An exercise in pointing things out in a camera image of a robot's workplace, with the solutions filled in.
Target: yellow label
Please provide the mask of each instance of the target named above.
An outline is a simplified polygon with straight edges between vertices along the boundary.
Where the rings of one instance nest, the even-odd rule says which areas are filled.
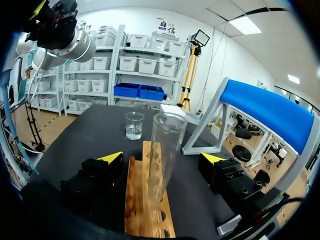
[[[97,158],[98,160],[103,160],[103,161],[106,161],[108,162],[109,164],[112,163],[113,160],[115,160],[120,154],[124,154],[122,151],[119,151],[119,152],[116,152],[116,153],[113,153],[111,155],[108,155],[108,156],[103,156],[103,157],[100,157],[100,158]]]
[[[225,158],[221,158],[221,157],[218,157],[218,156],[213,156],[213,155],[210,155],[208,153],[204,153],[202,152],[201,153],[203,156],[205,156],[206,159],[208,159],[208,161],[212,164],[215,164],[216,162],[219,162],[220,160],[226,160]]]

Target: black table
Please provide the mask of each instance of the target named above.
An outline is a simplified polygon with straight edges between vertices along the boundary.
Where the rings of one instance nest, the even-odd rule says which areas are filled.
[[[137,141],[126,138],[124,114],[137,111],[144,114],[142,137]],[[142,160],[143,141],[150,141],[153,117],[156,110],[95,104],[82,113],[52,143],[38,163],[39,175],[32,173],[29,182],[47,180],[57,189],[60,181],[68,180],[81,169],[81,162],[116,152],[124,152],[125,169],[116,188],[96,203],[92,222],[115,232],[124,233],[125,195],[130,156]],[[183,146],[192,135],[195,125],[188,124]],[[195,147],[214,146],[216,138],[205,129]],[[222,147],[221,158],[231,155]],[[176,161],[167,194],[173,226],[177,237],[194,237],[199,240],[221,238],[216,227],[235,214],[220,195],[214,195],[198,171],[198,155],[183,155]]]

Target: ceiling light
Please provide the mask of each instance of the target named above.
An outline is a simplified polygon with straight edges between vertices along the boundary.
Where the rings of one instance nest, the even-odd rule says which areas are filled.
[[[295,84],[300,84],[300,79],[295,77],[295,76],[292,76],[292,75],[289,75],[288,74],[288,79],[291,81],[291,82],[294,82]]]
[[[261,34],[261,30],[250,20],[247,16],[237,18],[229,21],[231,25],[237,28],[244,35],[248,34]]]

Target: ceiling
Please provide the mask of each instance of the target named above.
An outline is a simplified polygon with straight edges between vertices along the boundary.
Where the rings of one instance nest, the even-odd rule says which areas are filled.
[[[285,8],[285,0],[77,0],[78,14],[116,7],[147,7],[168,10],[200,20],[224,33],[248,50],[276,82],[297,89],[320,103],[316,64],[302,30]],[[265,8],[265,12],[250,11]],[[230,23],[247,16],[262,31],[243,35]],[[290,82],[287,74],[300,79]]]

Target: tripod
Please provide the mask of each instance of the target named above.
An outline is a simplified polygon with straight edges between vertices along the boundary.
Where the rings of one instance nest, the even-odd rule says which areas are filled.
[[[189,111],[191,111],[191,105],[190,105],[191,89],[194,84],[194,79],[195,79],[195,75],[196,75],[196,71],[197,71],[198,57],[201,55],[200,44],[197,43],[196,41],[192,41],[191,43],[192,43],[192,50],[191,50],[191,54],[190,54],[190,62],[189,62],[189,66],[188,66],[188,69],[186,72],[184,84],[182,86],[180,102],[177,104],[178,107],[183,108],[184,110],[187,108],[187,105],[188,105]],[[187,87],[191,68],[192,68],[191,79],[190,79],[189,87]]]

